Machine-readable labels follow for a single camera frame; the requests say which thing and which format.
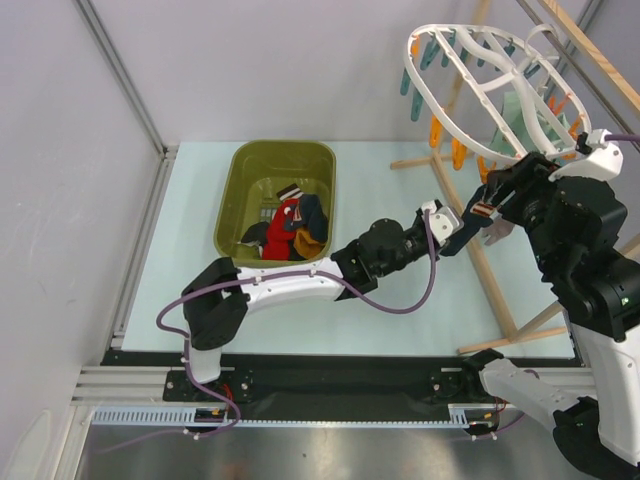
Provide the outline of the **white round clip hanger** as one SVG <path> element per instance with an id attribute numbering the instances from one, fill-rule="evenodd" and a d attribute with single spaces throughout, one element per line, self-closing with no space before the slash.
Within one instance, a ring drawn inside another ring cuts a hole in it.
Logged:
<path id="1" fill-rule="evenodd" d="M 564 164 L 579 134 L 591 132 L 584 103 L 532 38 L 488 25 L 436 23 L 413 30 L 403 50 L 400 93 L 410 118 L 430 122 L 429 143 L 451 140 L 455 155 L 506 167 L 530 152 Z"/>

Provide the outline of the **black sock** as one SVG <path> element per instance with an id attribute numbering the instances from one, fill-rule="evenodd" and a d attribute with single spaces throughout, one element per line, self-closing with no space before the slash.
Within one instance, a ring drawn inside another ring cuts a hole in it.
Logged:
<path id="1" fill-rule="evenodd" d="M 264 247 L 267 243 L 267 232 L 270 223 L 261 221 L 251 225 L 241 237 L 240 244 L 250 247 Z"/>

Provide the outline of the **mustard yellow striped sock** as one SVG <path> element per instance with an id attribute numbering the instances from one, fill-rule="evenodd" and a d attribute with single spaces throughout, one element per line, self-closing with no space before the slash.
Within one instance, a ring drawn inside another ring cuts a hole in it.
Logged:
<path id="1" fill-rule="evenodd" d="M 290 184 L 276 193 L 280 202 L 284 203 L 288 200 L 299 199 L 305 192 L 296 184 Z"/>

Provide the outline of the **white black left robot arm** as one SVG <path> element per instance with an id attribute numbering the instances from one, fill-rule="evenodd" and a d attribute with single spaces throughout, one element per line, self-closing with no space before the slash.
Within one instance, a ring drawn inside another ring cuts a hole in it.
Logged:
<path id="1" fill-rule="evenodd" d="M 484 215 L 478 204 L 458 215 L 432 201 L 417 210 L 409 228 L 380 219 L 344 248 L 314 262 L 256 269 L 238 267 L 229 257 L 217 258 L 181 294 L 188 325 L 185 361 L 190 367 L 185 388 L 199 400 L 218 393 L 222 348 L 249 313 L 298 300 L 364 300 L 380 278 L 422 257 L 435 263 L 456 255 L 478 232 L 494 244 L 513 228 L 497 213 Z"/>

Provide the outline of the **red patterned sock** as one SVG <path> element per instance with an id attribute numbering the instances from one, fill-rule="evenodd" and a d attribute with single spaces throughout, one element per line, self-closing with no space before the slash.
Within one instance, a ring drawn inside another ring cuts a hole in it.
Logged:
<path id="1" fill-rule="evenodd" d="M 269 261 L 302 261 L 294 242 L 297 230 L 305 227 L 298 199 L 285 200 L 277 209 L 266 230 L 261 258 Z"/>

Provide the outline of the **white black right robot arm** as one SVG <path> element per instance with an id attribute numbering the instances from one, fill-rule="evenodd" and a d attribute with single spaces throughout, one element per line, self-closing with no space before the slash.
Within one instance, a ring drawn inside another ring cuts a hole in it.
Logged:
<path id="1" fill-rule="evenodd" d="M 522 227 L 542 280 L 567 312 L 596 395 L 545 383 L 487 349 L 461 376 L 473 401 L 506 400 L 552 434 L 577 470 L 597 479 L 639 476 L 639 264 L 614 247 L 627 216 L 592 173 L 561 176 L 539 153 L 492 171 L 474 207 Z"/>

